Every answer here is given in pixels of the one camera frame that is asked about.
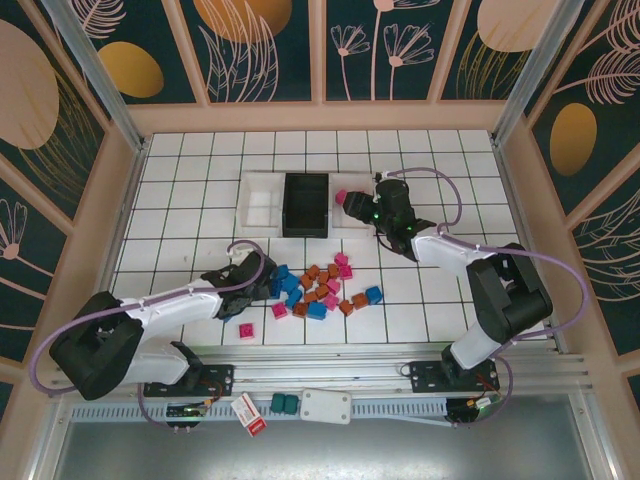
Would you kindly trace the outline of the clear plastic container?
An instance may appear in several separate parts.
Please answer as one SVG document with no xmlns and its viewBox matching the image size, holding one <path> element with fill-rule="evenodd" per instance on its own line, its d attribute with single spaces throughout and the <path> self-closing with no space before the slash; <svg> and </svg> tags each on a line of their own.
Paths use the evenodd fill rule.
<svg viewBox="0 0 640 480">
<path fill-rule="evenodd" d="M 341 239 L 366 238 L 373 235 L 373 227 L 345 214 L 343 207 L 336 201 L 342 190 L 373 194 L 374 183 L 369 173 L 330 173 L 329 174 L 329 237 Z"/>
</svg>

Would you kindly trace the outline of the black plastic container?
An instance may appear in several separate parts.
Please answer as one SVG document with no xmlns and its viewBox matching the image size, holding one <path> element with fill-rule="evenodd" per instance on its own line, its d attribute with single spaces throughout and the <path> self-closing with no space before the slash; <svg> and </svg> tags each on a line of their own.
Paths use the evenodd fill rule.
<svg viewBox="0 0 640 480">
<path fill-rule="evenodd" d="M 284 238 L 329 236 L 329 174 L 285 174 L 282 206 Z"/>
</svg>

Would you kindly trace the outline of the white plastic container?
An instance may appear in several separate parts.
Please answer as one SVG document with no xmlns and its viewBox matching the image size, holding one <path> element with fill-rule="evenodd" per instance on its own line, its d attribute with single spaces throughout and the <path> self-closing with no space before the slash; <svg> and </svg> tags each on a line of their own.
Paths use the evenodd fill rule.
<svg viewBox="0 0 640 480">
<path fill-rule="evenodd" d="M 237 238 L 280 238 L 285 174 L 248 171 L 241 174 L 236 207 Z"/>
</svg>

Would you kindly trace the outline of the red white card box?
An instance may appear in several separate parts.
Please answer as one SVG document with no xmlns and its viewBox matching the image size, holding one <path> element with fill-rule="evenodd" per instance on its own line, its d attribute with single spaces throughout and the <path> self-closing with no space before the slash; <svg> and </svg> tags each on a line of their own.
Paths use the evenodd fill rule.
<svg viewBox="0 0 640 480">
<path fill-rule="evenodd" d="M 231 408 L 251 437 L 256 437 L 267 428 L 266 420 L 247 393 L 242 393 L 233 400 Z"/>
</svg>

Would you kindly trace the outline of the white plastic box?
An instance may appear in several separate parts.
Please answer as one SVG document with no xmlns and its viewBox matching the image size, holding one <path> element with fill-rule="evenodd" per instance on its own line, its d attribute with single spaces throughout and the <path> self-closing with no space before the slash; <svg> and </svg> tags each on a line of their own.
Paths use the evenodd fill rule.
<svg viewBox="0 0 640 480">
<path fill-rule="evenodd" d="M 305 389 L 301 395 L 300 418 L 303 421 L 348 425 L 352 396 L 346 392 Z"/>
</svg>

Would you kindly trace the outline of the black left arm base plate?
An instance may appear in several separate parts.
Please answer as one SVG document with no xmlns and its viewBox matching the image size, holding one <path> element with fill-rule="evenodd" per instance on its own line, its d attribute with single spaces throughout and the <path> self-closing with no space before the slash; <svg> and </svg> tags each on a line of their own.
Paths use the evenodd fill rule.
<svg viewBox="0 0 640 480">
<path fill-rule="evenodd" d="M 145 398 L 226 397 L 232 394 L 234 385 L 233 365 L 202 365 L 190 367 L 173 384 L 146 383 Z"/>
</svg>

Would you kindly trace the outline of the aluminium frame rail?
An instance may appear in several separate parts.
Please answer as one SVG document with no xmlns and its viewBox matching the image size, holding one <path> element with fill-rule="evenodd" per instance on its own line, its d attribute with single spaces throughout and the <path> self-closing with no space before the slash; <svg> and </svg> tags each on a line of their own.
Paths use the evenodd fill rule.
<svg viewBox="0 0 640 480">
<path fill-rule="evenodd" d="M 201 346 L 205 364 L 235 367 L 233 392 L 264 398 L 306 388 L 346 391 L 355 397 L 412 392 L 401 367 L 438 361 L 442 343 Z M 516 395 L 575 393 L 592 388 L 586 360 L 561 354 L 552 340 L 523 341 L 501 353 L 512 368 Z"/>
</svg>

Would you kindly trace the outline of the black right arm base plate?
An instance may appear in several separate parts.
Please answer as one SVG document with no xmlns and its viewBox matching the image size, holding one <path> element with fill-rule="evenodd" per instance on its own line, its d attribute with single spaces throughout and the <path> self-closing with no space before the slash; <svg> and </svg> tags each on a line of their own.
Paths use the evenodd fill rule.
<svg viewBox="0 0 640 480">
<path fill-rule="evenodd" d="M 496 364 L 491 360 L 470 370 L 460 369 L 456 363 L 414 361 L 409 363 L 409 380 L 414 393 L 482 393 L 500 389 Z"/>
</svg>

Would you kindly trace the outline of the aluminium corner post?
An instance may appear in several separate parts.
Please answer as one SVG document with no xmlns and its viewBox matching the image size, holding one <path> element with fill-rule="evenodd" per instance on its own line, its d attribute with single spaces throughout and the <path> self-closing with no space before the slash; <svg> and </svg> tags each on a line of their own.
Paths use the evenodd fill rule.
<svg viewBox="0 0 640 480">
<path fill-rule="evenodd" d="M 491 140 L 495 149 L 500 149 L 513 132 L 525 107 L 561 49 L 566 35 L 578 19 L 584 2 L 585 0 L 559 0 L 492 131 Z"/>
<path fill-rule="evenodd" d="M 72 7 L 67 0 L 41 2 L 126 142 L 135 152 L 140 153 L 145 147 L 145 137 L 135 126 L 122 96 L 111 81 Z"/>
</svg>

